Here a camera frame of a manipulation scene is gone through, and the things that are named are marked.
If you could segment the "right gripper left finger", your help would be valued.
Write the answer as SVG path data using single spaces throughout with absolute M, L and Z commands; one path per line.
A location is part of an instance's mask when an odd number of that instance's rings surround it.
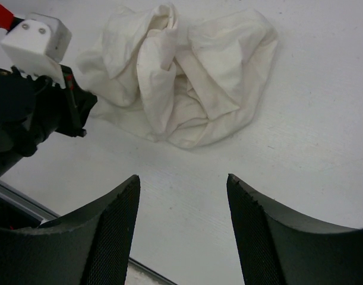
M 124 284 L 139 200 L 134 175 L 56 217 L 0 182 L 0 284 Z

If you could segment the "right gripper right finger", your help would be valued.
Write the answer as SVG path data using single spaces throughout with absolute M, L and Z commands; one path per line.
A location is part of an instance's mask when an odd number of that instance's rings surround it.
M 363 284 L 363 229 L 302 214 L 233 174 L 226 188 L 245 284 Z

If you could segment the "white t shirt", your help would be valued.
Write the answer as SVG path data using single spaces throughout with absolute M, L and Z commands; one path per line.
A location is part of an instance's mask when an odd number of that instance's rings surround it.
M 92 114 L 150 141 L 194 148 L 220 141 L 254 117 L 272 67 L 277 31 L 246 9 L 190 26 L 178 39 L 174 5 L 122 7 L 76 60 L 98 98 Z

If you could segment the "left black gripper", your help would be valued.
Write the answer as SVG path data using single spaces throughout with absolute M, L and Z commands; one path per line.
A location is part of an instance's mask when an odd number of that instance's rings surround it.
M 33 87 L 34 106 L 25 107 L 27 115 L 8 124 L 11 148 L 36 148 L 53 132 L 68 137 L 86 136 L 84 126 L 97 97 L 78 85 L 70 67 L 62 65 L 61 71 L 65 88 L 47 75 L 36 80 L 29 75 L 24 78 Z

